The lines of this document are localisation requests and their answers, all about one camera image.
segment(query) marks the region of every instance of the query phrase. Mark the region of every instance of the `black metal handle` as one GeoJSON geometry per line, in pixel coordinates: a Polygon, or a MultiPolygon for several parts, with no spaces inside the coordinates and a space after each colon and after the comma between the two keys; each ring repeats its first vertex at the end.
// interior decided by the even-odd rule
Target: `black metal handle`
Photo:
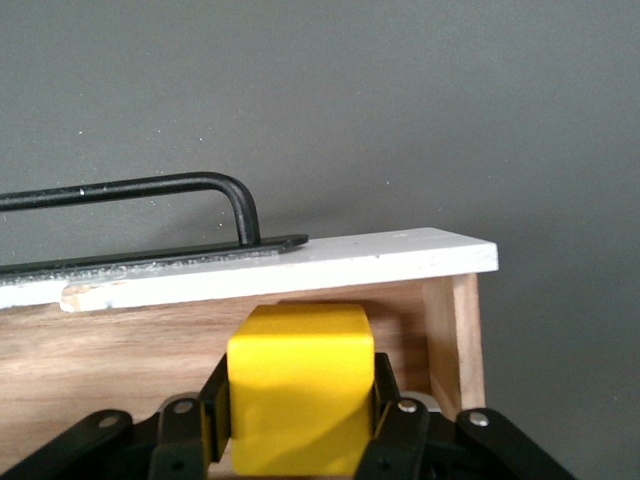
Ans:
{"type": "Polygon", "coordinates": [[[217,190],[227,196],[233,208],[240,245],[252,246],[260,243],[258,213],[251,192],[239,180],[221,173],[182,173],[75,187],[6,193],[0,195],[0,212],[109,202],[201,190],[217,190]]]}

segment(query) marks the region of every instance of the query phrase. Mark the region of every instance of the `white painted board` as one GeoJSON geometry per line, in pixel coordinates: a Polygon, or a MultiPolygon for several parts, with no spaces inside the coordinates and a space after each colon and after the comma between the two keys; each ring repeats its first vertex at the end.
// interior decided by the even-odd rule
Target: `white painted board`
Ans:
{"type": "Polygon", "coordinates": [[[91,311],[497,269],[494,243],[435,228],[420,228],[316,239],[280,255],[0,285],[0,309],[59,303],[66,311],[91,311]]]}

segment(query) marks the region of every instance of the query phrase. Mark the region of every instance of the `wooden box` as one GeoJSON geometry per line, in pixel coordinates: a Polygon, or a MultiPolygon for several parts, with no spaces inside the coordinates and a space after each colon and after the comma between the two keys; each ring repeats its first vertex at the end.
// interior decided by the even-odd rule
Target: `wooden box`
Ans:
{"type": "MultiPolygon", "coordinates": [[[[136,421],[198,391],[260,304],[355,302],[402,390],[448,417],[484,406],[477,273],[495,244],[424,228],[312,240],[270,257],[0,284],[0,472],[87,414],[136,421]]],[[[211,469],[230,478],[226,465],[211,469]]]]}

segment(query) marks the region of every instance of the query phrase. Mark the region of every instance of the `metal screw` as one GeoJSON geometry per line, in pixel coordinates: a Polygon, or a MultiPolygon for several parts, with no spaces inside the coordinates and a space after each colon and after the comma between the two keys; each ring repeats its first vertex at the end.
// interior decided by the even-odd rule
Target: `metal screw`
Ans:
{"type": "Polygon", "coordinates": [[[113,427],[119,421],[120,421],[120,415],[116,415],[116,414],[107,415],[102,420],[100,420],[100,423],[98,423],[98,428],[113,427]]]}
{"type": "Polygon", "coordinates": [[[181,402],[176,403],[176,406],[173,407],[173,411],[177,414],[187,413],[193,407],[193,402],[190,400],[183,400],[181,402]]]}
{"type": "Polygon", "coordinates": [[[413,400],[403,398],[398,402],[398,408],[405,413],[414,413],[418,410],[418,405],[413,400]]]}
{"type": "Polygon", "coordinates": [[[486,427],[489,425],[489,419],[481,412],[471,412],[469,414],[469,421],[477,427],[486,427]]]}

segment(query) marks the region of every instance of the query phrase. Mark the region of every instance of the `wooden drawer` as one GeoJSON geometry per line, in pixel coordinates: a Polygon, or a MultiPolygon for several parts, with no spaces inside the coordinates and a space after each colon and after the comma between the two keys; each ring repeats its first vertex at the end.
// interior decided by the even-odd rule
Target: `wooden drawer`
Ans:
{"type": "MultiPolygon", "coordinates": [[[[476,274],[496,268],[494,244],[419,229],[175,272],[0,286],[0,471],[93,411],[140,421],[198,391],[260,304],[359,303],[401,389],[432,394],[449,417],[484,406],[476,274]]],[[[227,478],[228,463],[212,472],[227,478]]]]}

